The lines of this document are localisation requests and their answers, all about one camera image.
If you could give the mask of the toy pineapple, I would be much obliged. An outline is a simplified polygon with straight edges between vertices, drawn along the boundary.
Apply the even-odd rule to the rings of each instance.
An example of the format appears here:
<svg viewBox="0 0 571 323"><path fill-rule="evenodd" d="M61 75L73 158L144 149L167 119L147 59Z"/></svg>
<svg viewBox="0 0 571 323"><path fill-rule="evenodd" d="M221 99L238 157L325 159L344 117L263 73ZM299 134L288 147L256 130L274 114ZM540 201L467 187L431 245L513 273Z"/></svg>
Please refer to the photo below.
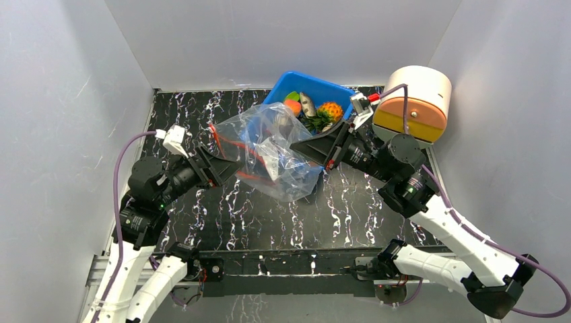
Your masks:
<svg viewBox="0 0 571 323"><path fill-rule="evenodd" d="M343 114L343 108L339 104L325 102L318 107L314 116L303 116L301 122L310 132L321 133L339 122Z"/></svg>

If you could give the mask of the clear zip top bag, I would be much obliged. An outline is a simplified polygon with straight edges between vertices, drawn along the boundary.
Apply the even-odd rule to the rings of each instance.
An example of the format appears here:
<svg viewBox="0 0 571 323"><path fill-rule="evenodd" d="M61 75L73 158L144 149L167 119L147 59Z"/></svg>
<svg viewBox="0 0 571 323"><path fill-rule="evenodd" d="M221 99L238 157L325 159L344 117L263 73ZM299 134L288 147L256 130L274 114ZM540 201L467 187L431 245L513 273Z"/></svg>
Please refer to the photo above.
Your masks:
<svg viewBox="0 0 571 323"><path fill-rule="evenodd" d="M293 202L318 184L323 168L290 149L312 135L285 104L255 105L209 128L220 155L242 163L237 179L259 192Z"/></svg>

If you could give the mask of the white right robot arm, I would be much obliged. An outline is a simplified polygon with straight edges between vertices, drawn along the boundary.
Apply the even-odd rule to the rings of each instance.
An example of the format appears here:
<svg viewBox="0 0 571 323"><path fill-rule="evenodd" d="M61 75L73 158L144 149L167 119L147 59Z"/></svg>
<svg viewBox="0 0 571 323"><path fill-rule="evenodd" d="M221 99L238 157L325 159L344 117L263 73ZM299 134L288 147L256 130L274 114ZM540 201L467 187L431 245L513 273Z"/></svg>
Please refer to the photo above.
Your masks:
<svg viewBox="0 0 571 323"><path fill-rule="evenodd" d="M375 149L351 124L341 121L290 147L327 169L345 163L380 180L378 193L386 207L427 229L456 255L447 259L392 240L368 265L369 273L389 279L416 276L441 284L498 320L515 307L535 272L533 257L515 257L493 248L464 217L453 215L436 181L423 169L426 157L414 137L398 134Z"/></svg>

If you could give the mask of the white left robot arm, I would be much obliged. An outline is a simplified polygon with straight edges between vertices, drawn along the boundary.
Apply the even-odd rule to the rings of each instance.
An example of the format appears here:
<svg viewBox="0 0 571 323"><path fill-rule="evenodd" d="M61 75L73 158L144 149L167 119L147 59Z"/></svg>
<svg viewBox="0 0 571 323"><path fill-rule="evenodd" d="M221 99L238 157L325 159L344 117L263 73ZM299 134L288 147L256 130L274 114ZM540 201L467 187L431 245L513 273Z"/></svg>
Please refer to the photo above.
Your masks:
<svg viewBox="0 0 571 323"><path fill-rule="evenodd" d="M136 161L117 207L108 264L84 322L149 322L177 283L204 284L215 262L201 260L196 247L177 242L142 287L137 286L169 220L168 206L192 188L225 184L242 166L204 147L194 156L173 155L168 164L154 156Z"/></svg>

